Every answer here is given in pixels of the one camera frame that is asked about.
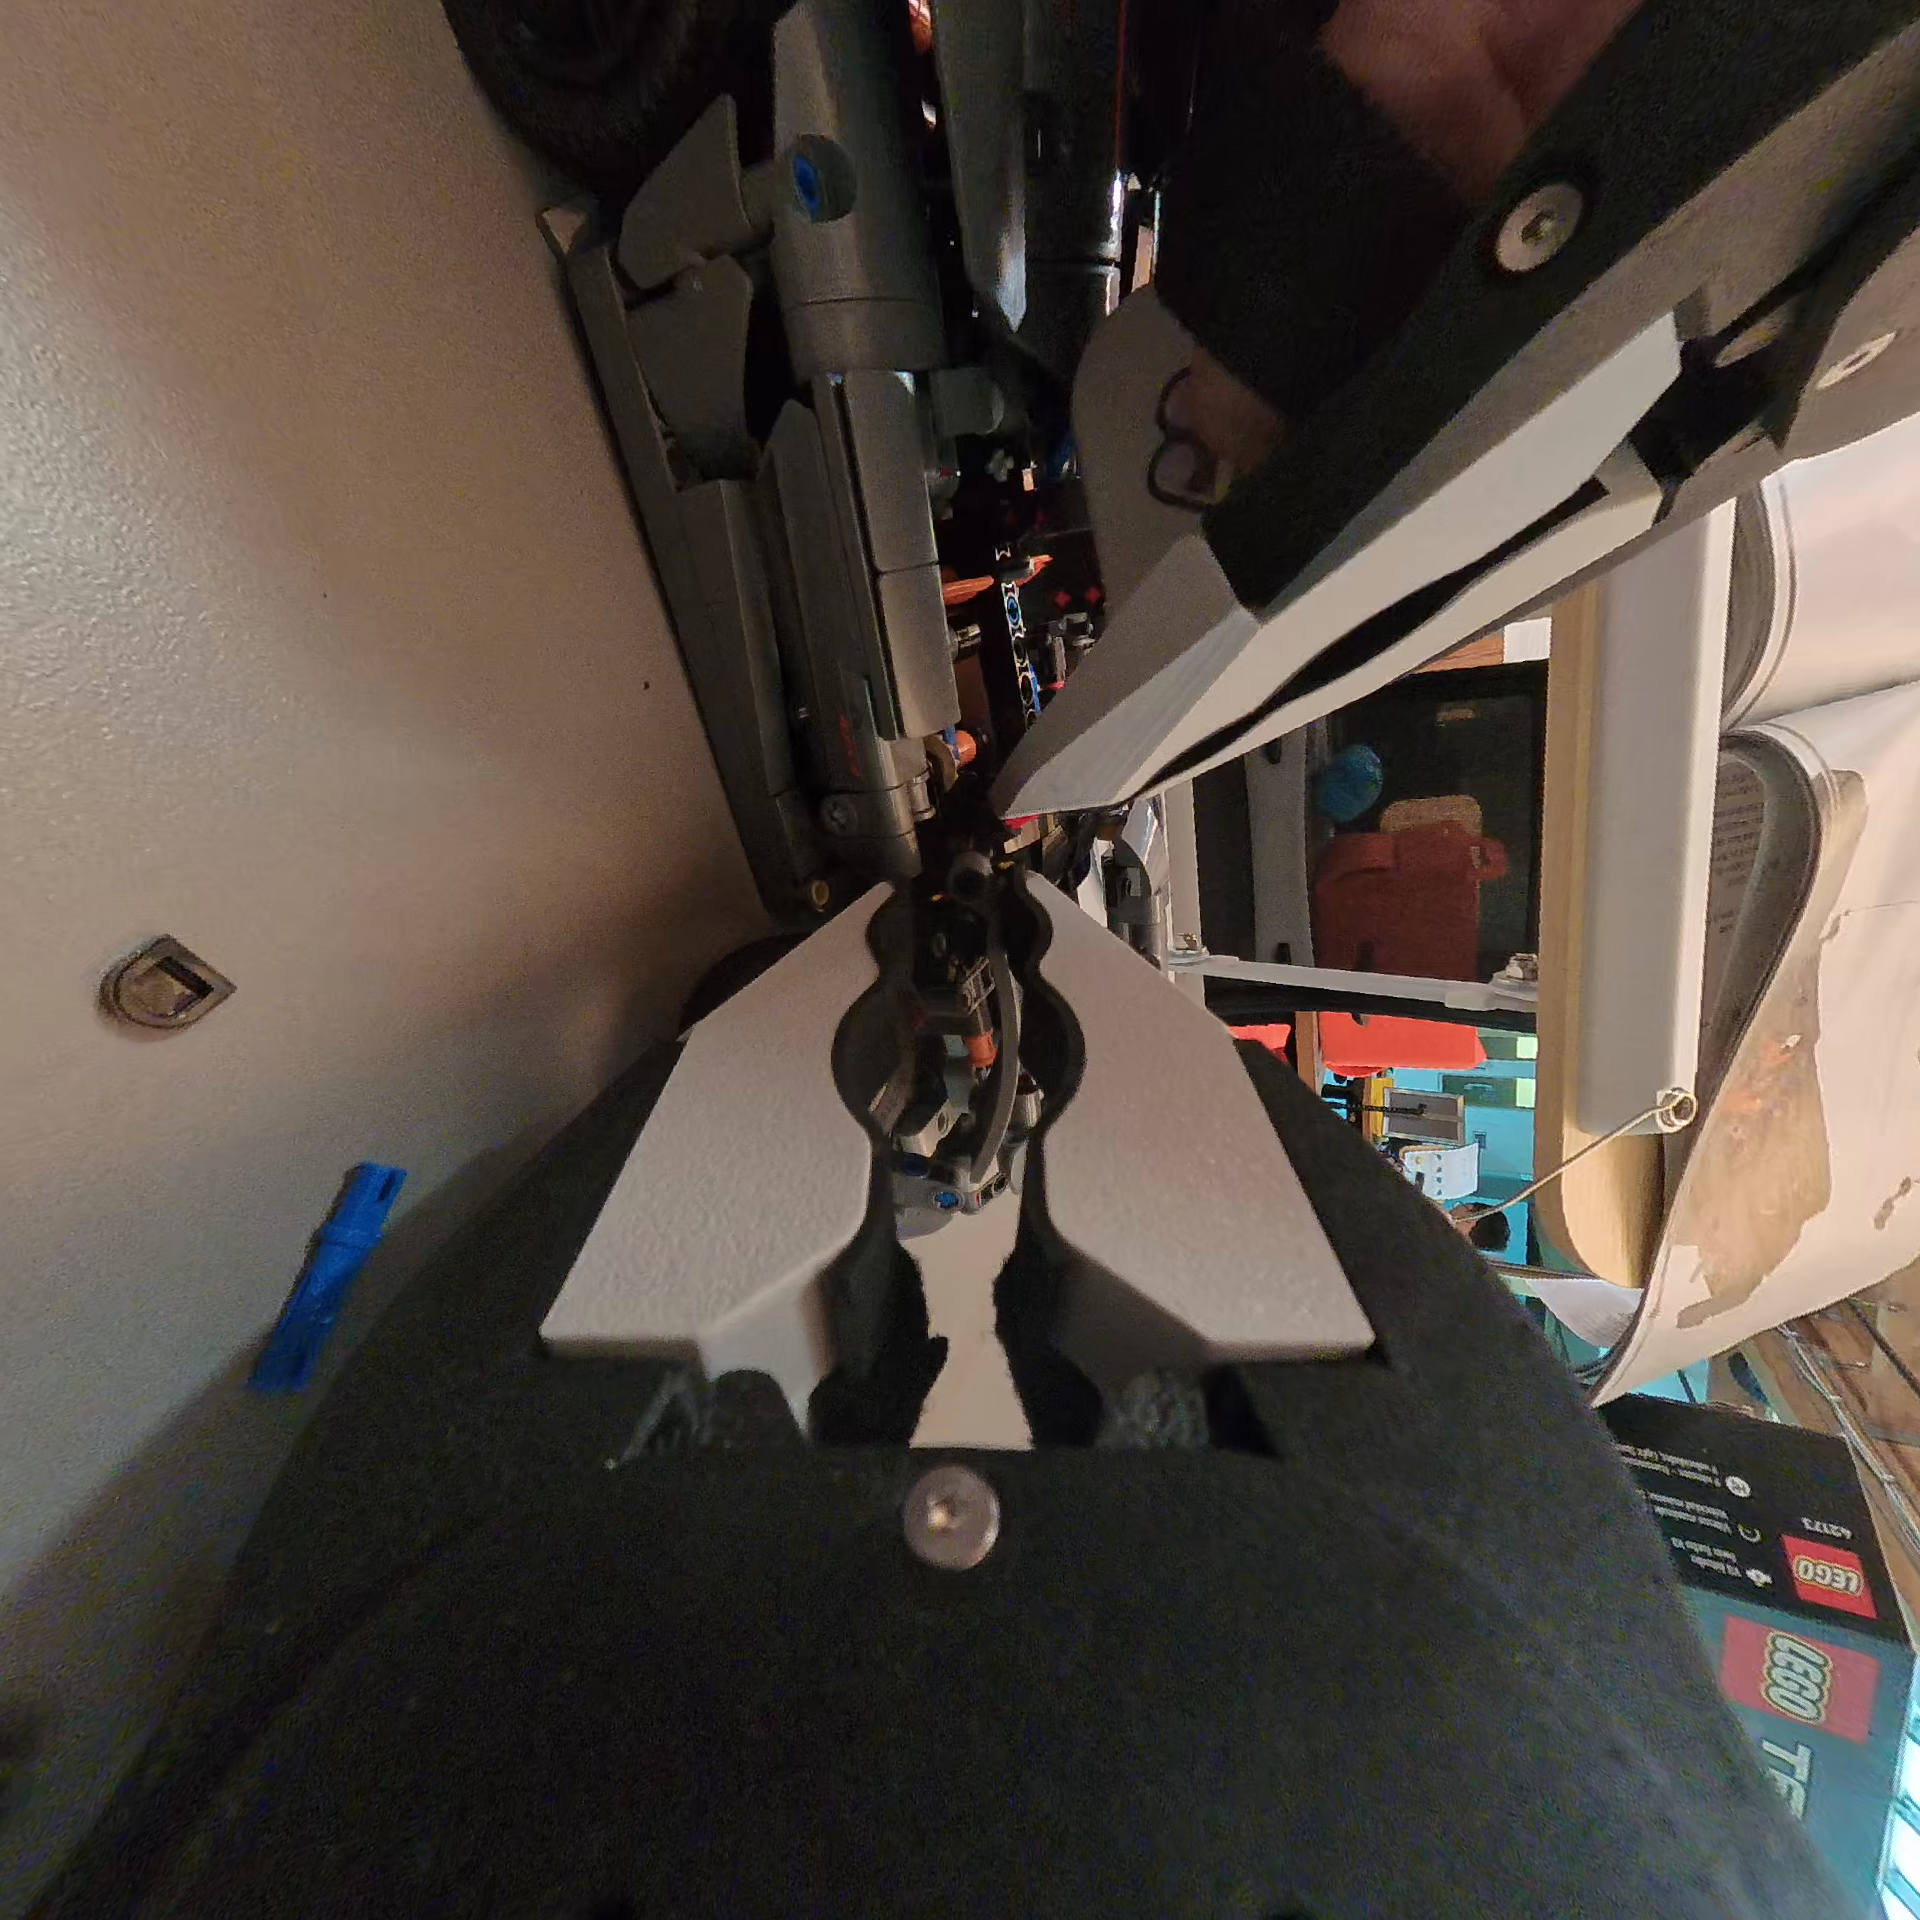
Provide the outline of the black shelf unit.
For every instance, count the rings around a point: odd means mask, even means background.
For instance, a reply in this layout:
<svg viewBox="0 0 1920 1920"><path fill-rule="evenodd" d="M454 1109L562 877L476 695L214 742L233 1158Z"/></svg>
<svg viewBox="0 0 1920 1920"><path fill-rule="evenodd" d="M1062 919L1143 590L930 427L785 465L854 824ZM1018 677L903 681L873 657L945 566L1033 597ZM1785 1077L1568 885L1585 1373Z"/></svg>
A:
<svg viewBox="0 0 1920 1920"><path fill-rule="evenodd" d="M1338 829L1310 808L1310 869L1321 847L1341 833L1458 824L1509 847L1509 879L1480 893L1485 980L1346 973L1182 950L1174 968L1178 982L1226 1022L1404 1014L1534 1038L1542 994L1529 982L1529 957L1542 950L1543 681L1549 671L1542 660L1422 671L1305 721L1328 730L1321 766L1353 742L1373 745L1384 759L1384 796L1368 818Z"/></svg>

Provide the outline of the small black lego bush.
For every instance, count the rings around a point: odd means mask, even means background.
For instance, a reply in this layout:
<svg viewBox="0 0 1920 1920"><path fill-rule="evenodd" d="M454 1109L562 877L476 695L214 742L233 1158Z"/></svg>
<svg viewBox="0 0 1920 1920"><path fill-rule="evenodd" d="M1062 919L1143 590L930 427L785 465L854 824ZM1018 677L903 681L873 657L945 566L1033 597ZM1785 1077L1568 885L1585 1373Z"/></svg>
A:
<svg viewBox="0 0 1920 1920"><path fill-rule="evenodd" d="M218 1014L237 982L177 936L120 957L98 980L98 1014L138 1031L189 1031Z"/></svg>

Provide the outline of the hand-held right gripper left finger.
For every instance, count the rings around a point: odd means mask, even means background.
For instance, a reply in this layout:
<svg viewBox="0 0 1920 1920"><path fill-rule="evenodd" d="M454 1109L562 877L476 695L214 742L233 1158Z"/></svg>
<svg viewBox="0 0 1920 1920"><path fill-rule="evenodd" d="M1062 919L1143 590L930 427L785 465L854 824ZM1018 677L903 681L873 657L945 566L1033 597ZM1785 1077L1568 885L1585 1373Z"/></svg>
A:
<svg viewBox="0 0 1920 1920"><path fill-rule="evenodd" d="M873 885L683 1031L544 1319L553 1355L761 1373L823 1442L913 1442L939 1341L868 1119L887 1065L866 1055L894 1041L873 930L903 910Z"/></svg>

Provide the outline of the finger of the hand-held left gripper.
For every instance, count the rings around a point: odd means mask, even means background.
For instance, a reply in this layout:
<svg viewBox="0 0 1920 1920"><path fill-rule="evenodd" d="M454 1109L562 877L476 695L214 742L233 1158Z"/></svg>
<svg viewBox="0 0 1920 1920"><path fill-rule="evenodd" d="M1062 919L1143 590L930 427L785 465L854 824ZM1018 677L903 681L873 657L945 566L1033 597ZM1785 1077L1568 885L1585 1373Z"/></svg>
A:
<svg viewBox="0 0 1920 1920"><path fill-rule="evenodd" d="M1684 374L1674 309L1630 331L1561 313L1456 419L1417 427L1380 476L1338 471L1361 427L1411 427L1411 400L1361 400L1330 438L1297 435L1215 509L1178 515L1087 455L1112 620L1094 660L994 785L997 818L1117 808L1310 650L1404 595L1480 566L1576 492L1659 492L1633 427Z"/></svg>
<svg viewBox="0 0 1920 1920"><path fill-rule="evenodd" d="M1165 791L1174 779L1194 779L1214 766L1248 755L1271 735L1297 730L1310 719L1328 719L1417 665L1452 657L1456 647L1509 628L1529 603L1553 597L1585 566L1608 561L1624 540L1656 530L1663 495L1608 495L1576 492L1534 530L1501 540L1480 566L1462 566L1437 584L1404 595L1396 603L1368 615L1353 633L1310 650L1285 683L1238 713L1226 729L1194 742L1182 755L1168 755L1146 791Z"/></svg>

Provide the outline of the lego instruction booklet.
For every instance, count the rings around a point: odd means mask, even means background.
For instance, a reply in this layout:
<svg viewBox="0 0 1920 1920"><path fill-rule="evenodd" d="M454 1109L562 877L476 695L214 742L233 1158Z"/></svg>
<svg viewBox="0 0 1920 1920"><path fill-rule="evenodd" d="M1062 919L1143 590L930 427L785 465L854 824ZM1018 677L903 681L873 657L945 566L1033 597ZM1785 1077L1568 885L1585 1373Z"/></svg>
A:
<svg viewBox="0 0 1920 1920"><path fill-rule="evenodd" d="M1920 425L1713 520L1730 581L1699 1119L1598 1401L1920 1251Z"/></svg>

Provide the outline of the black lego set box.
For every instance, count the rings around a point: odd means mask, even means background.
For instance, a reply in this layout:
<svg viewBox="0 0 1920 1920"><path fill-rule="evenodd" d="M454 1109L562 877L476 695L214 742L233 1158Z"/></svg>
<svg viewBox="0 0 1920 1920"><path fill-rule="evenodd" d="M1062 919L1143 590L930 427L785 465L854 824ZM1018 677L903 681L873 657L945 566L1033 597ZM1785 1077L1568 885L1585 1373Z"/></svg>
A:
<svg viewBox="0 0 1920 1920"><path fill-rule="evenodd" d="M1713 1656L1717 1688L1840 1881L1889 1915L1914 1676L1852 1452L1730 1408L1616 1399L1598 1411Z"/></svg>

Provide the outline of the person's left hand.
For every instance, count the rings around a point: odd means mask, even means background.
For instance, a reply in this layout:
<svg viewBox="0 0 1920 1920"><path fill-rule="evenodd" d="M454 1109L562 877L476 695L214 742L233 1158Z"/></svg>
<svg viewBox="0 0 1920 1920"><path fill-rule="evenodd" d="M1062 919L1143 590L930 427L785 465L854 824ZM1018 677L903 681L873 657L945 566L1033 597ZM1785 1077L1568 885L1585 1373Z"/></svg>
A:
<svg viewBox="0 0 1920 1920"><path fill-rule="evenodd" d="M1633 0L1341 0L1321 57L1458 202L1493 193Z"/></svg>

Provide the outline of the grey lego car model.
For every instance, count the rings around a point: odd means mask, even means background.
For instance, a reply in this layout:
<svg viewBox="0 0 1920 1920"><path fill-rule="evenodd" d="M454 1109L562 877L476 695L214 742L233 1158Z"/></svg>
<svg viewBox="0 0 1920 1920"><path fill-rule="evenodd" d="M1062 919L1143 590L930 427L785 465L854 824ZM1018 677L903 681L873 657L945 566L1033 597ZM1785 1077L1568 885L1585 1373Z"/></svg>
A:
<svg viewBox="0 0 1920 1920"><path fill-rule="evenodd" d="M1106 628L1068 381L1151 277L1138 6L445 0L770 911L951 862L1168 957L1165 803L982 824Z"/></svg>

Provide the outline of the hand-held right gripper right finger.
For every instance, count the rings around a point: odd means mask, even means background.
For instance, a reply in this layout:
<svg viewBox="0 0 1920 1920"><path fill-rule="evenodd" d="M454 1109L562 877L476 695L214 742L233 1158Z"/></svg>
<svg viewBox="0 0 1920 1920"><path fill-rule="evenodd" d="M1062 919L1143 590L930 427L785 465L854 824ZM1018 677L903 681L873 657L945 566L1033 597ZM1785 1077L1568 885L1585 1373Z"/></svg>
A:
<svg viewBox="0 0 1920 1920"><path fill-rule="evenodd" d="M994 1313L1033 1446L1096 1446L1143 1383L1203 1429L1226 1371L1373 1355L1231 1031L1050 885L1008 950L1039 1126Z"/></svg>

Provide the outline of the orange box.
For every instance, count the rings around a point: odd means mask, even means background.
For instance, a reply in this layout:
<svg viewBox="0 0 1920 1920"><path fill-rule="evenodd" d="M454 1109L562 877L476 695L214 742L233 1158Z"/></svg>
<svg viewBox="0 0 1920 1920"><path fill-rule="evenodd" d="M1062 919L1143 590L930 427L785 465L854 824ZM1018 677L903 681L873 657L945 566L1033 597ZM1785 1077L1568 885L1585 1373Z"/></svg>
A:
<svg viewBox="0 0 1920 1920"><path fill-rule="evenodd" d="M1319 1031L1319 1077L1368 1077L1389 1068L1480 1068L1488 1065L1488 1048L1480 1027L1458 1022L1422 1022L1422 1017L1389 1017L1389 1014L1310 1014Z"/></svg>

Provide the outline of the blue lego pin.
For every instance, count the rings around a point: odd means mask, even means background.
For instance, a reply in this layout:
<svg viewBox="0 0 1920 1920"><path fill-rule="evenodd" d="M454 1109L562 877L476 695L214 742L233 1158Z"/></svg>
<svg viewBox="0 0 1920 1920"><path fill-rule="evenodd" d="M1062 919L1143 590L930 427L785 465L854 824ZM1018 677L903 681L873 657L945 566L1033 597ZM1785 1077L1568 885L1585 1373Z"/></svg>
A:
<svg viewBox="0 0 1920 1920"><path fill-rule="evenodd" d="M411 1172L400 1164L351 1164L325 1225L310 1243L294 1289L281 1301L277 1329L250 1360L246 1393L292 1399L313 1383L313 1371L339 1329L339 1319L386 1243L392 1214Z"/></svg>

